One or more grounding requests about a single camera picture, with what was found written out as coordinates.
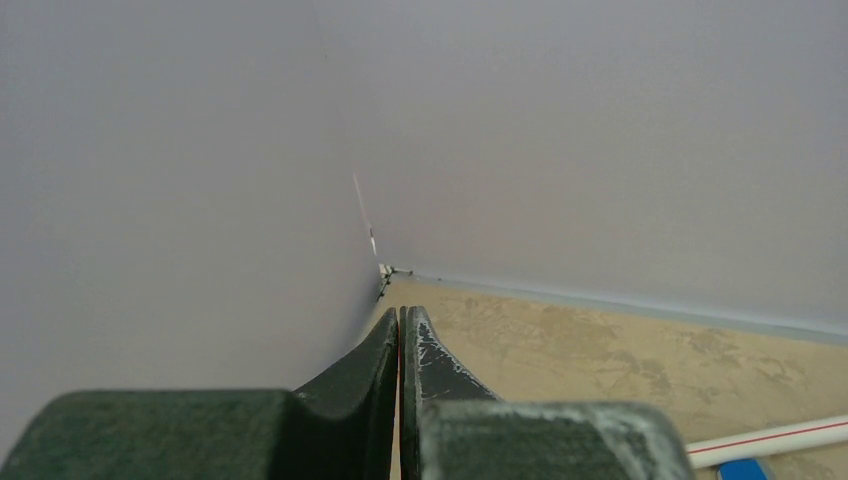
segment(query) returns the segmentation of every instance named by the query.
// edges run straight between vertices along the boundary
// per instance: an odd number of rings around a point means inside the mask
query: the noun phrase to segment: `stone-patterned floor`
[[[402,305],[426,307],[447,347],[510,401],[641,400],[664,410],[686,442],[848,413],[848,347],[488,295],[396,275],[375,316]],[[767,463],[779,480],[848,478],[848,444]],[[392,469],[399,479],[397,456]],[[698,478],[715,473],[702,470]]]

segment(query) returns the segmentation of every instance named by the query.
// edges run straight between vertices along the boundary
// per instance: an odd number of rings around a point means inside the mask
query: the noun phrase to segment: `white wall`
[[[0,458],[51,397],[297,386],[379,281],[308,0],[0,5]]]
[[[848,3],[316,0],[378,254],[848,334]]]

